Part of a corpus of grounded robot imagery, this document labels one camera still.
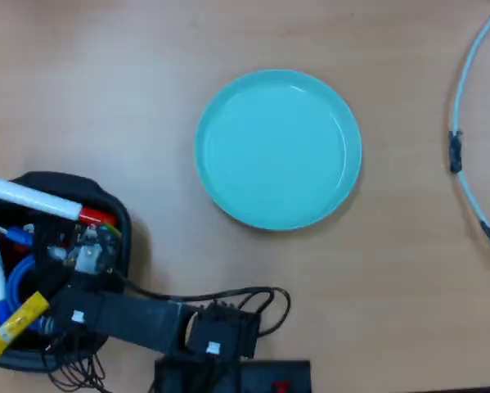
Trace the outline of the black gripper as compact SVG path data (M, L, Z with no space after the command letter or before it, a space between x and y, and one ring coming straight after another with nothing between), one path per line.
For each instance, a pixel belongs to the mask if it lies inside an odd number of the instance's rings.
M81 331L102 334L99 322L103 303L102 291L64 287L49 301L51 316L39 318L38 332L40 335Z

